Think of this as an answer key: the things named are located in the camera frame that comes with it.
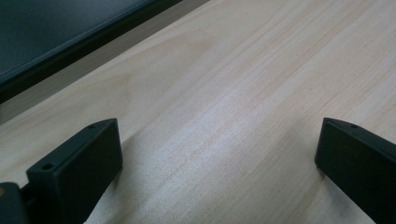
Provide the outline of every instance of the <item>light wood surface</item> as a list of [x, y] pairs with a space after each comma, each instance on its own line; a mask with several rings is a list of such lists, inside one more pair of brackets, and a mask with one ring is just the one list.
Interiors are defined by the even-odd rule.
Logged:
[[373, 223], [314, 164], [324, 117], [396, 142], [396, 1], [210, 1], [0, 126], [0, 181], [118, 118], [88, 223]]

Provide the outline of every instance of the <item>wooden table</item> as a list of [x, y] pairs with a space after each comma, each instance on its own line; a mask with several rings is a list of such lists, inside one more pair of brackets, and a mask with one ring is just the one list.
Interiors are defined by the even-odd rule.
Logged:
[[118, 118], [124, 169], [88, 223], [373, 223], [314, 156], [324, 117], [396, 142], [395, 11], [212, 0], [1, 124], [0, 181]]

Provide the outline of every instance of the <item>black plastic part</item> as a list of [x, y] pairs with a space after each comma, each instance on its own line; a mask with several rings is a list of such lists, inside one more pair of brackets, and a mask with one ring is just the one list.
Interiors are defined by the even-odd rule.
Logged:
[[324, 119], [315, 163], [376, 223], [396, 223], [396, 146], [363, 128]]
[[[29, 168], [26, 172], [29, 184], [21, 194], [14, 186], [11, 199], [0, 198], [0, 208], [13, 200], [16, 205], [6, 207], [6, 213], [18, 212], [19, 217], [26, 217], [32, 224], [84, 223], [121, 168], [117, 120], [100, 121], [81, 130]], [[7, 219], [0, 223], [20, 223], [4, 218]]]
[[15, 183], [0, 183], [0, 223], [29, 223], [21, 190]]
[[0, 104], [181, 1], [0, 1]]

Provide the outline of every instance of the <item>wood grain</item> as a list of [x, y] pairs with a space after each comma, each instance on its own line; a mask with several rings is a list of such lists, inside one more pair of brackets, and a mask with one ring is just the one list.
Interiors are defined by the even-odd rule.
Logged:
[[213, 0], [0, 126], [0, 181], [118, 118], [88, 223], [373, 223], [314, 164], [322, 119], [396, 142], [396, 2]]

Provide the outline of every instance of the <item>small hole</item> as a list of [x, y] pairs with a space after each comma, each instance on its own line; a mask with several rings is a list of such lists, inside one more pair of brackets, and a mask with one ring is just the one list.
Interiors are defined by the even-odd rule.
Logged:
[[43, 167], [41, 169], [49, 170], [49, 169], [52, 169], [52, 167], [53, 167], [52, 163], [47, 163], [47, 164], [43, 165]]

